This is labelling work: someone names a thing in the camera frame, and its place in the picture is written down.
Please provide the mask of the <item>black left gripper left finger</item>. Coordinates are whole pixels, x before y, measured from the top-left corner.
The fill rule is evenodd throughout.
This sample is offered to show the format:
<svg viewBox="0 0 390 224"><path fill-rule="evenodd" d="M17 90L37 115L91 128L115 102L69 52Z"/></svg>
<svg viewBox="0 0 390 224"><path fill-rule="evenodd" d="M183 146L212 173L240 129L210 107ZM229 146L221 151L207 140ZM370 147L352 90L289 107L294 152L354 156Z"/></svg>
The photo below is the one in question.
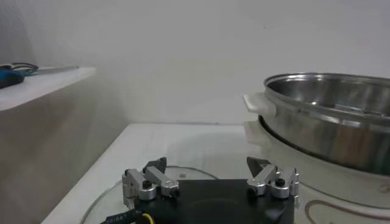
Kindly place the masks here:
<svg viewBox="0 0 390 224"><path fill-rule="evenodd" d="M180 186L177 180L165 175L166 157L149 161L142 169L126 169L122 175L123 203L133 207L134 199L152 201L159 192L162 197L178 198Z"/></svg>

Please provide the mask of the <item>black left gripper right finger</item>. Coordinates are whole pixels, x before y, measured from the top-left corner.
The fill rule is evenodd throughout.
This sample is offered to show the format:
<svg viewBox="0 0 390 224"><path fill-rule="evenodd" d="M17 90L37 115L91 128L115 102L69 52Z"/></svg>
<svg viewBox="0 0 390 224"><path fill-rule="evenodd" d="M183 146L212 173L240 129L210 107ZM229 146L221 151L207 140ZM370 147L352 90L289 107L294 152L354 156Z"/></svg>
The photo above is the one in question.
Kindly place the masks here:
<svg viewBox="0 0 390 224"><path fill-rule="evenodd" d="M281 169L266 159L247 157L248 168L252 178L247 180L249 192L260 197L270 192L278 199L299 197L299 173L296 168Z"/></svg>

